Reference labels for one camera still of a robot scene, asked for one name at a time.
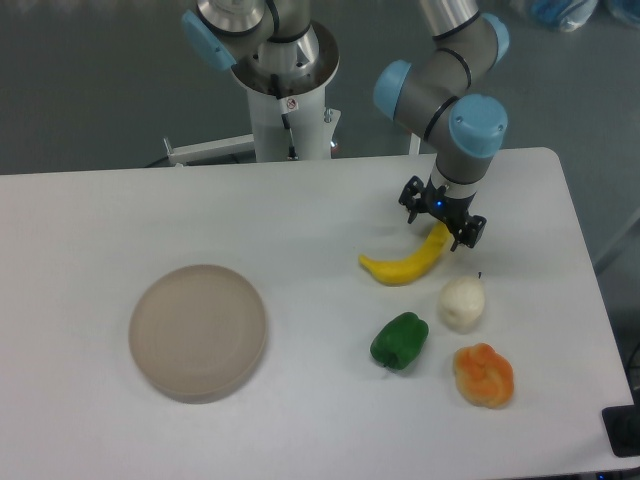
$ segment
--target black cable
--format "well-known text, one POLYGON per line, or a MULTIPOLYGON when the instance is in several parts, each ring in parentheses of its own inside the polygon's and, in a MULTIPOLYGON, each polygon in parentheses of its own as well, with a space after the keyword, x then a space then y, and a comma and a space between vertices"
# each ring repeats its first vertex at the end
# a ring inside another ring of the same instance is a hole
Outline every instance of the black cable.
POLYGON ((624 373, 627 375, 627 377, 629 376, 629 372, 631 371, 631 363, 633 362, 633 358, 636 356, 636 353, 638 353, 638 351, 640 351, 640 342, 637 343, 636 348, 633 349, 633 353, 631 353, 631 356, 629 357, 629 360, 627 360, 627 365, 624 369, 624 373))
POLYGON ((162 162, 166 162, 167 160, 169 160, 168 156, 164 156, 158 160, 156 160, 155 162, 151 162, 149 165, 145 165, 144 168, 153 168, 153 167, 157 167, 158 165, 160 165, 162 162))

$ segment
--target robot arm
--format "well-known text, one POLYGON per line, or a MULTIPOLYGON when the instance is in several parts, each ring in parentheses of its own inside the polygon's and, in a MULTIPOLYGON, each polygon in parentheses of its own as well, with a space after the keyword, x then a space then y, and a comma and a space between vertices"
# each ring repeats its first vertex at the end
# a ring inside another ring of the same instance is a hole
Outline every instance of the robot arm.
POLYGON ((427 185, 413 177, 400 203, 409 223, 418 213, 444 222, 459 244, 473 248, 486 219, 469 206, 493 156, 502 145, 507 114, 491 97, 462 96, 506 53, 509 34, 475 0, 421 0, 436 50, 419 68, 402 60, 389 65, 374 90, 382 112, 437 151, 427 185))
POLYGON ((198 0, 182 27, 197 53, 228 70, 267 40, 290 42, 309 29, 310 0, 198 0))

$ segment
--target toy fruit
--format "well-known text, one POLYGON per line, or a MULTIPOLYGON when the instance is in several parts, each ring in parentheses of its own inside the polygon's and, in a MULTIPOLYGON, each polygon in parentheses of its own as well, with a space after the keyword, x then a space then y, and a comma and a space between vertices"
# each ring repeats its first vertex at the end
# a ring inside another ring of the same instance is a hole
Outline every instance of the toy fruit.
POLYGON ((391 320, 371 344, 371 356, 385 367, 402 370, 413 362, 429 335, 429 326, 415 313, 391 320))
POLYGON ((453 369, 458 391, 474 405, 498 408, 513 395, 511 364, 486 343, 458 350, 453 369))
POLYGON ((360 255, 358 260, 380 283, 385 285, 411 283, 429 271, 440 257, 449 236, 447 226, 438 222, 422 246, 402 260, 373 260, 366 255, 360 255))
POLYGON ((448 282, 438 297, 442 321, 459 332, 471 330, 484 310, 484 285, 478 277, 459 277, 448 282))

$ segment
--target white table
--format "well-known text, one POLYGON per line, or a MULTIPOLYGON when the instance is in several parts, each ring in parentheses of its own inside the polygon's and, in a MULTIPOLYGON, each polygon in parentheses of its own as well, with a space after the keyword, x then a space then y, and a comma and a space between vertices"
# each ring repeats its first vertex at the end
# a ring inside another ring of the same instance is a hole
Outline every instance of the white table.
POLYGON ((555 154, 501 152, 472 205, 488 218, 416 283, 383 287, 357 263, 403 256, 433 220, 397 204, 432 156, 0 178, 0 478, 488 479, 636 467, 602 408, 631 403, 555 154), (269 314, 259 367, 207 405, 150 387, 130 314, 190 264, 246 276, 269 314), (483 272, 468 335, 437 319, 443 284, 483 272), (404 311, 431 333, 409 372, 369 344, 404 311), (507 357, 504 410, 466 403, 456 349, 507 357))

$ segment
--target green bell pepper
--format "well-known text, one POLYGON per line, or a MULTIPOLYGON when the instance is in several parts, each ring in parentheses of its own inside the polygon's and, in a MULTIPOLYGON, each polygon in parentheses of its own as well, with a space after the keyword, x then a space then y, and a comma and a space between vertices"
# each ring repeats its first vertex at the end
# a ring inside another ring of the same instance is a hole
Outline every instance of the green bell pepper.
POLYGON ((413 362, 429 335, 429 326, 415 313, 391 320, 371 343, 371 356, 385 367, 402 370, 413 362))

